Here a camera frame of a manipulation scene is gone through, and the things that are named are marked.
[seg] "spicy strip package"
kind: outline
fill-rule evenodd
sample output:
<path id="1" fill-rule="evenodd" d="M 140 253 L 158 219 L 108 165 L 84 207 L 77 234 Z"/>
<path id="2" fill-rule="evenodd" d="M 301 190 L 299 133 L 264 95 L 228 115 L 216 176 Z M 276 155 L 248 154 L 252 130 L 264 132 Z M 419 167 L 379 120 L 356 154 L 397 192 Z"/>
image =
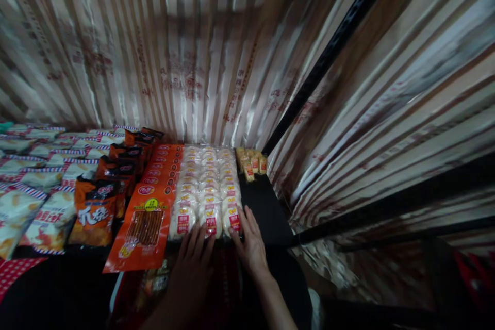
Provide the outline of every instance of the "spicy strip package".
<path id="1" fill-rule="evenodd" d="M 74 191 L 77 219 L 69 244 L 107 246 L 112 243 L 112 222 L 119 184 L 91 181 L 79 176 Z"/>
<path id="2" fill-rule="evenodd" d="M 161 267 L 174 199 L 173 186 L 136 185 L 103 273 Z"/>

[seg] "individually wrapped snack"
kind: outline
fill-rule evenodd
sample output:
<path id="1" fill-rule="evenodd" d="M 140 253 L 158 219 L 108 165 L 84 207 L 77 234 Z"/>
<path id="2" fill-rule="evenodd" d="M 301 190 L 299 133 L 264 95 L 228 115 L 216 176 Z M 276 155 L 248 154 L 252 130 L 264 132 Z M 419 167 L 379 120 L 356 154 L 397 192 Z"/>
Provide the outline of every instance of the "individually wrapped snack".
<path id="1" fill-rule="evenodd" d="M 59 167 L 65 165 L 65 160 L 74 159 L 84 159 L 86 156 L 85 150 L 51 150 L 48 157 L 47 167 Z"/>
<path id="2" fill-rule="evenodd" d="M 110 154 L 110 146 L 109 145 L 100 145 L 97 147 L 86 147 L 86 157 L 85 159 L 99 159 L 102 156 L 108 156 Z"/>
<path id="3" fill-rule="evenodd" d="M 182 207 L 188 207 L 197 210 L 198 203 L 196 195 L 192 192 L 177 191 L 177 194 L 175 196 L 174 210 Z"/>
<path id="4" fill-rule="evenodd" d="M 238 199 L 241 198 L 241 190 L 237 184 L 229 184 L 220 187 L 220 192 L 223 199 L 235 196 Z"/>
<path id="5" fill-rule="evenodd" d="M 47 194 L 22 183 L 0 185 L 0 258 L 10 259 Z"/>
<path id="6" fill-rule="evenodd" d="M 77 219 L 69 244 L 107 246 L 112 242 L 112 222 L 119 184 L 109 180 L 77 178 L 74 206 Z"/>
<path id="7" fill-rule="evenodd" d="M 53 187 L 60 185 L 64 172 L 64 167 L 22 168 L 19 181 L 44 192 L 50 192 Z"/>
<path id="8" fill-rule="evenodd" d="M 18 181 L 23 168 L 40 168 L 45 162 L 41 157 L 5 155 L 0 160 L 0 181 Z"/>
<path id="9" fill-rule="evenodd" d="M 66 143 L 65 145 L 59 145 L 53 143 L 47 143 L 47 144 L 40 143 L 40 144 L 35 144 L 31 148 L 29 155 L 48 158 L 50 156 L 51 151 L 53 150 L 68 150 L 71 147 L 72 147 L 72 142 Z"/>
<path id="10" fill-rule="evenodd" d="M 259 173 L 265 175 L 267 173 L 268 160 L 265 156 L 259 158 Z"/>
<path id="11" fill-rule="evenodd" d="M 73 187 L 53 188 L 19 245 L 32 246 L 42 254 L 63 253 L 63 246 L 76 218 L 74 190 Z"/>
<path id="12" fill-rule="evenodd" d="M 161 267 L 173 201 L 173 187 L 136 185 L 103 273 Z"/>
<path id="13" fill-rule="evenodd" d="M 231 207 L 226 210 L 223 210 L 223 230 L 225 231 L 225 234 L 230 237 L 230 232 L 229 228 L 232 228 L 233 230 L 237 231 L 237 233 L 241 232 L 241 221 L 239 218 L 239 210 L 237 207 Z"/>
<path id="14" fill-rule="evenodd" d="M 242 168 L 244 169 L 244 175 L 246 176 L 246 182 L 254 181 L 253 168 L 251 167 L 250 161 L 245 161 L 242 163 Z"/>
<path id="15" fill-rule="evenodd" d="M 223 199 L 222 210 L 225 211 L 233 207 L 242 207 L 240 196 L 227 196 Z"/>
<path id="16" fill-rule="evenodd" d="M 0 136 L 0 150 L 6 154 L 22 154 L 30 148 L 36 139 L 24 139 L 20 136 Z"/>
<path id="17" fill-rule="evenodd" d="M 98 161 L 96 179 L 110 180 L 119 184 L 115 198 L 115 218 L 123 218 L 125 198 L 133 194 L 136 184 L 136 165 L 132 162 L 112 161 L 108 156 L 102 156 Z"/>
<path id="18" fill-rule="evenodd" d="M 125 126 L 125 125 L 114 125 L 113 132 L 115 134 L 125 134 L 125 130 L 132 131 L 133 133 L 139 131 L 139 128 L 134 126 Z"/>
<path id="19" fill-rule="evenodd" d="M 76 179 L 82 176 L 84 179 L 93 179 L 99 160 L 65 159 L 65 173 L 62 177 L 62 186 L 75 187 Z"/>
<path id="20" fill-rule="evenodd" d="M 192 208 L 180 207 L 177 211 L 174 211 L 170 219 L 170 239 L 182 239 L 187 232 L 191 232 L 196 219 L 196 213 Z"/>
<path id="21" fill-rule="evenodd" d="M 203 225 L 206 223 L 206 236 L 214 236 L 219 239 L 222 237 L 222 214 L 220 208 L 215 207 L 213 204 L 208 204 L 202 212 L 199 214 L 199 223 Z"/>

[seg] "brand logo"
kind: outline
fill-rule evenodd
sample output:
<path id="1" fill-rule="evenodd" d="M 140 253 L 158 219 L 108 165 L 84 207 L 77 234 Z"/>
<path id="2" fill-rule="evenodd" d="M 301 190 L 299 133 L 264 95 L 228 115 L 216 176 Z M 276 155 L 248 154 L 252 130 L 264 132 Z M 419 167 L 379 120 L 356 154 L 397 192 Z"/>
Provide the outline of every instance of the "brand logo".
<path id="1" fill-rule="evenodd" d="M 155 187 L 152 186 L 141 186 L 138 189 L 138 194 L 150 194 L 155 192 Z"/>
<path id="2" fill-rule="evenodd" d="M 145 179 L 143 179 L 143 183 L 157 184 L 158 183 L 158 178 L 155 178 L 155 177 L 145 178 Z"/>

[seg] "white snack package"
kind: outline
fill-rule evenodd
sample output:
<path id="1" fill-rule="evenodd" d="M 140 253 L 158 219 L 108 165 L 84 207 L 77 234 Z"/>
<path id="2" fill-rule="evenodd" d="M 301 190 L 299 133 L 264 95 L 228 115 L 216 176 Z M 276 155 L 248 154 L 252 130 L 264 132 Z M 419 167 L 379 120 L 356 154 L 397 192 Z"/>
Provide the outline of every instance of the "white snack package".
<path id="1" fill-rule="evenodd" d="M 85 150 L 52 150 L 48 157 L 47 167 L 59 167 L 65 165 L 65 160 L 70 158 L 84 159 Z"/>
<path id="2" fill-rule="evenodd" d="M 196 223 L 196 212 L 191 208 L 177 208 L 170 217 L 169 239 L 180 240 L 187 232 L 191 232 Z"/>
<path id="3" fill-rule="evenodd" d="M 240 207 L 242 208 L 241 198 L 237 196 L 230 196 L 223 199 L 222 211 L 229 208 Z"/>
<path id="4" fill-rule="evenodd" d="M 93 179 L 94 173 L 98 168 L 98 162 L 98 159 L 65 159 L 66 171 L 62 177 L 62 186 L 74 187 L 76 184 L 76 179 L 80 175 L 82 175 L 85 179 Z"/>
<path id="5" fill-rule="evenodd" d="M 47 194 L 22 183 L 0 189 L 0 258 L 8 260 Z"/>
<path id="6" fill-rule="evenodd" d="M 33 246 L 40 253 L 63 252 L 65 240 L 76 217 L 74 188 L 55 187 L 22 237 L 20 245 Z"/>
<path id="7" fill-rule="evenodd" d="M 207 205 L 206 209 L 203 209 L 199 216 L 200 225 L 206 223 L 205 238 L 214 236 L 216 239 L 219 239 L 222 237 L 222 213 L 219 208 Z"/>
<path id="8" fill-rule="evenodd" d="M 227 184 L 220 186 L 220 194 L 223 199 L 228 197 L 236 197 L 237 199 L 241 199 L 241 189 L 237 184 Z"/>
<path id="9" fill-rule="evenodd" d="M 222 224 L 223 230 L 227 237 L 230 237 L 229 228 L 237 231 L 237 233 L 241 232 L 241 221 L 239 218 L 239 211 L 242 212 L 242 208 L 238 209 L 237 207 L 228 208 L 223 211 L 222 216 Z"/>
<path id="10" fill-rule="evenodd" d="M 86 147 L 86 157 L 85 159 L 99 159 L 102 156 L 108 156 L 110 154 L 110 146 L 109 145 L 100 145 L 97 147 Z"/>
<path id="11" fill-rule="evenodd" d="M 30 187 L 42 189 L 43 192 L 60 185 L 65 172 L 64 167 L 57 168 L 23 168 L 20 172 L 20 182 Z"/>
<path id="12" fill-rule="evenodd" d="M 191 192 L 178 191 L 175 196 L 174 208 L 172 212 L 180 208 L 192 208 L 197 210 L 198 202 L 196 195 Z"/>

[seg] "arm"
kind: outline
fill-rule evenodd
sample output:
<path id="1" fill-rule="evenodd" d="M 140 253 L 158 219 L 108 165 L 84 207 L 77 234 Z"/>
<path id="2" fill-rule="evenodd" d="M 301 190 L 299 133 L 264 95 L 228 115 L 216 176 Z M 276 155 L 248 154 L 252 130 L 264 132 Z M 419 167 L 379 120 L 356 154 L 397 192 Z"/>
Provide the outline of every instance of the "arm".
<path id="1" fill-rule="evenodd" d="M 244 245 L 236 231 L 230 229 L 229 232 L 242 264 L 255 282 L 268 326 L 271 330 L 297 329 L 278 283 L 268 269 L 265 244 L 258 223 L 247 205 L 245 209 L 246 216 L 242 211 L 239 212 L 241 226 L 244 229 Z"/>

